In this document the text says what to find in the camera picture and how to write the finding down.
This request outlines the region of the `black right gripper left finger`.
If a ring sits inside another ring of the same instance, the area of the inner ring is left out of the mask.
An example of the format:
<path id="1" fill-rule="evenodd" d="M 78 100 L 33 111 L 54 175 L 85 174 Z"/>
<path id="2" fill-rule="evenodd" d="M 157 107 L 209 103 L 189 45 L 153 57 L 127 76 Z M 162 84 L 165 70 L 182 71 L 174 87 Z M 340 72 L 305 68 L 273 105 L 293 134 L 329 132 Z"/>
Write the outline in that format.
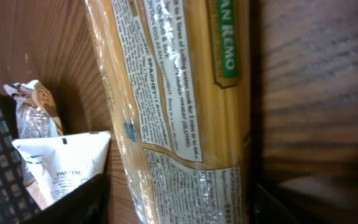
<path id="1" fill-rule="evenodd" d="M 23 224 L 106 224 L 110 181 L 98 174 Z"/>

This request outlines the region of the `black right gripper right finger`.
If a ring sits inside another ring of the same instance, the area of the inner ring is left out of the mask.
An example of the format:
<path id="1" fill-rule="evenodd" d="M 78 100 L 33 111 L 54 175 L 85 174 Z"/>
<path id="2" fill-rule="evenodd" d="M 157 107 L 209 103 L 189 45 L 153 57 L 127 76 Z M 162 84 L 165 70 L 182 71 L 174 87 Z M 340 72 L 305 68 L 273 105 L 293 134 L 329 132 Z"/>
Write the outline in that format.
<path id="1" fill-rule="evenodd" d="M 292 214 L 278 198 L 255 184 L 251 196 L 250 222 L 252 224 L 299 224 L 299 220 Z"/>

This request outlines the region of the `white tube gold cap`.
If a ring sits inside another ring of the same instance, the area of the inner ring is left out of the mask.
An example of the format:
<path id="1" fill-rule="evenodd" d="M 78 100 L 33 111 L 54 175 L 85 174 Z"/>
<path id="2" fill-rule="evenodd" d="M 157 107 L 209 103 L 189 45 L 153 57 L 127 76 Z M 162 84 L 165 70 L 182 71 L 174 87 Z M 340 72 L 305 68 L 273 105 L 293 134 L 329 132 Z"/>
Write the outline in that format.
<path id="1" fill-rule="evenodd" d="M 46 209 L 102 174 L 110 140 L 109 131 L 13 140 L 34 178 L 27 190 L 39 208 Z"/>

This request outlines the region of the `white brown snack pouch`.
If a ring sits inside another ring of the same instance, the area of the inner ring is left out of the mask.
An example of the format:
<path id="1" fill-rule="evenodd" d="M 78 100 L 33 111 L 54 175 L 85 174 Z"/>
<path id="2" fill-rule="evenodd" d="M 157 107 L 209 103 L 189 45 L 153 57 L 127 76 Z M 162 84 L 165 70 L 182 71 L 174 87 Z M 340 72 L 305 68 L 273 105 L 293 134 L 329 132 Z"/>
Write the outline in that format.
<path id="1" fill-rule="evenodd" d="M 63 135 L 53 96 L 40 81 L 5 84 L 3 88 L 16 101 L 16 123 L 20 139 Z"/>

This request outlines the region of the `orange biscuit package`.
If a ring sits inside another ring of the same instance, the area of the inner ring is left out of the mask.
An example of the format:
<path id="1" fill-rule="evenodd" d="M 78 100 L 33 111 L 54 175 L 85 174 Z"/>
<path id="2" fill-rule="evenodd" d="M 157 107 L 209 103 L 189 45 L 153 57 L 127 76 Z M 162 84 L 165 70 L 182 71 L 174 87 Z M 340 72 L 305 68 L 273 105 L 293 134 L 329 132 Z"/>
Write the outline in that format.
<path id="1" fill-rule="evenodd" d="M 249 223 L 249 2 L 90 0 L 140 223 Z"/>

